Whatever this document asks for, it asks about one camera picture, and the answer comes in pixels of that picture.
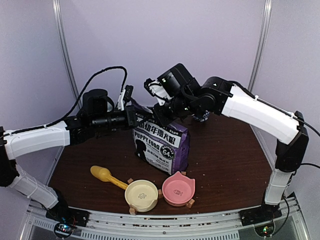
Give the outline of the purple puppy food bag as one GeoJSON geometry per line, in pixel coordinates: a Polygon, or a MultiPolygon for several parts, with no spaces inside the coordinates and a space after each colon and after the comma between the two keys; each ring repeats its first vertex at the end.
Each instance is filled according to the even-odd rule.
{"type": "Polygon", "coordinates": [[[190,152],[189,130],[173,122],[165,127],[148,119],[132,130],[135,154],[169,175],[184,172],[190,152]]]}

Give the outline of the yellow plastic scoop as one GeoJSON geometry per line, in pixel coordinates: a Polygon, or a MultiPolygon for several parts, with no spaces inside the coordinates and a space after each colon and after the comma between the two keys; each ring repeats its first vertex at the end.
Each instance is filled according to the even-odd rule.
{"type": "Polygon", "coordinates": [[[90,173],[97,179],[99,179],[102,182],[110,182],[112,184],[114,184],[115,186],[126,190],[128,187],[128,184],[118,180],[117,178],[113,177],[111,172],[105,168],[105,167],[101,167],[101,166],[97,166],[97,165],[93,165],[90,168],[90,173]]]}

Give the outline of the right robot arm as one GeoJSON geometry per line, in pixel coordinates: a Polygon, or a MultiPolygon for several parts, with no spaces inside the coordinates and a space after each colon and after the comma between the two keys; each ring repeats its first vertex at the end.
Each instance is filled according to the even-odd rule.
{"type": "Polygon", "coordinates": [[[239,82],[212,76],[203,85],[178,63],[157,79],[147,79],[145,89],[157,98],[153,116],[161,126],[193,116],[202,122],[209,113],[234,118],[277,139],[276,160],[264,204],[256,210],[259,220],[275,212],[291,175],[301,166],[309,135],[301,112],[288,112],[253,95],[239,82]]]}

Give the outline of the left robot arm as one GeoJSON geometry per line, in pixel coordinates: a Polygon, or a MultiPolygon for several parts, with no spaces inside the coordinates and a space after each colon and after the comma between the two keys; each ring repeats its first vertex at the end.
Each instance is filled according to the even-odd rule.
{"type": "Polygon", "coordinates": [[[0,185],[17,190],[51,210],[61,222],[72,218],[62,194],[33,178],[17,166],[16,158],[54,147],[74,146],[95,137],[98,132],[127,130],[143,123],[152,111],[132,99],[133,87],[128,85],[114,103],[104,89],[83,94],[82,108],[74,116],[63,117],[57,123],[40,125],[31,130],[0,130],[0,185]]]}

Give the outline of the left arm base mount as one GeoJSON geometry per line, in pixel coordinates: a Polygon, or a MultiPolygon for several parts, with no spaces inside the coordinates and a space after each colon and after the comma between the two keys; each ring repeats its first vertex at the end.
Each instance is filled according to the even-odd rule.
{"type": "Polygon", "coordinates": [[[43,208],[46,211],[46,217],[67,225],[85,227],[87,225],[90,213],[86,210],[70,208],[63,194],[53,189],[57,194],[57,204],[52,208],[43,208]]]}

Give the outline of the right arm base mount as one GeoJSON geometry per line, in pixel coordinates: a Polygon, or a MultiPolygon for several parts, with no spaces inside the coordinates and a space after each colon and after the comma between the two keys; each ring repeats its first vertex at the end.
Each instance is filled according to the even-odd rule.
{"type": "Polygon", "coordinates": [[[239,212],[242,226],[256,225],[281,217],[280,204],[267,204],[262,200],[261,205],[239,212]]]}

